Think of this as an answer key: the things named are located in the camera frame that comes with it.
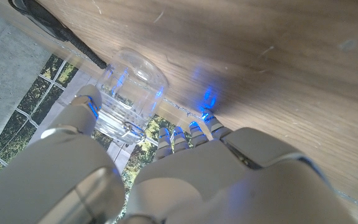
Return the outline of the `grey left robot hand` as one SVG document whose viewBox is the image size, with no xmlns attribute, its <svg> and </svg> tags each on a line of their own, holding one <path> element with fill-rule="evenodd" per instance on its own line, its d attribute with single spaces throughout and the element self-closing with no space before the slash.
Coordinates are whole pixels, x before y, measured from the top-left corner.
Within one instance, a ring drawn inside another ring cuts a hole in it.
<svg viewBox="0 0 358 224">
<path fill-rule="evenodd" d="M 0 223 L 353 223 L 316 164 L 252 128 L 231 131 L 208 117 L 194 147 L 160 133 L 157 159 L 126 193 L 91 137 L 101 108 L 82 87 L 42 137 L 0 172 Z"/>
</svg>

